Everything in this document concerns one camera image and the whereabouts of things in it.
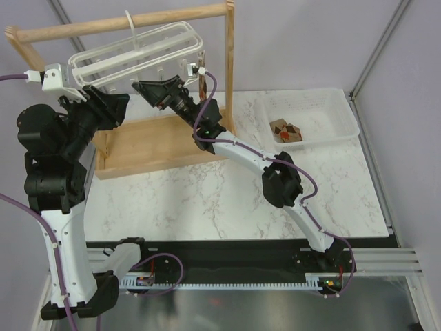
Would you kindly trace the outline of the argyle sock beige orange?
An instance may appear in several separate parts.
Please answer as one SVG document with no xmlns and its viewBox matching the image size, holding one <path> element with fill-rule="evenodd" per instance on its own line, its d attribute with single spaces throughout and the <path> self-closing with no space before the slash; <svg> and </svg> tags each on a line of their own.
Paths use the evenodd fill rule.
<svg viewBox="0 0 441 331">
<path fill-rule="evenodd" d="M 198 67 L 205 67 L 205 50 L 198 53 Z M 204 75 L 198 78 L 198 95 L 201 101 L 207 98 L 207 83 Z"/>
</svg>

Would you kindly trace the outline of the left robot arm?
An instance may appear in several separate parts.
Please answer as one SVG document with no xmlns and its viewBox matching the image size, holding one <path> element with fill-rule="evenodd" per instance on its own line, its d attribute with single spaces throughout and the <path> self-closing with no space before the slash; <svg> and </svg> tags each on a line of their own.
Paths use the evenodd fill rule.
<svg viewBox="0 0 441 331">
<path fill-rule="evenodd" d="M 118 300 L 119 283 L 131 270 L 150 266 L 144 239 L 120 240 L 98 270 L 90 266 L 84 231 L 87 170 L 81 156 L 99 130 L 112 130 L 125 119 L 128 94 L 106 94 L 85 86 L 81 101 L 60 97 L 65 114 L 36 104 L 17 119 L 25 148 L 24 190 L 29 212 L 37 218 L 50 262 L 52 294 L 42 307 L 45 320 L 98 317 Z"/>
</svg>

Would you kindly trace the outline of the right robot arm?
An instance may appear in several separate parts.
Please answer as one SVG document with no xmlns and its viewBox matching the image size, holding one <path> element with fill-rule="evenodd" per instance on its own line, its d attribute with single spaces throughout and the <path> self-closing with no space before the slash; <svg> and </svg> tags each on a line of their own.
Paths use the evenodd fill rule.
<svg viewBox="0 0 441 331">
<path fill-rule="evenodd" d="M 179 76 L 167 81 L 135 81 L 132 87 L 152 107 L 170 108 L 191 126 L 199 149 L 226 157 L 260 176 L 264 198 L 294 220 L 316 253 L 315 263 L 320 270 L 330 272 L 339 265 L 345 240 L 327 231 L 308 208 L 307 202 L 317 195 L 318 185 L 295 165 L 290 154 L 265 152 L 240 140 L 221 125 L 214 96 L 194 103 Z"/>
</svg>

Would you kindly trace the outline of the white plastic clip hanger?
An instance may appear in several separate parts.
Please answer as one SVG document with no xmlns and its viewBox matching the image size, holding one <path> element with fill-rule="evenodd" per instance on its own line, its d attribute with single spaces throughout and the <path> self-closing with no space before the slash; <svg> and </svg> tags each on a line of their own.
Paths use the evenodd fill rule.
<svg viewBox="0 0 441 331">
<path fill-rule="evenodd" d="M 197 64 L 203 40 L 185 22 L 169 23 L 136 33 L 125 13 L 131 36 L 71 56 L 68 65 L 79 86 L 92 85 L 111 94 L 129 92 L 134 81 L 164 81 L 178 74 L 195 80 L 189 64 Z"/>
</svg>

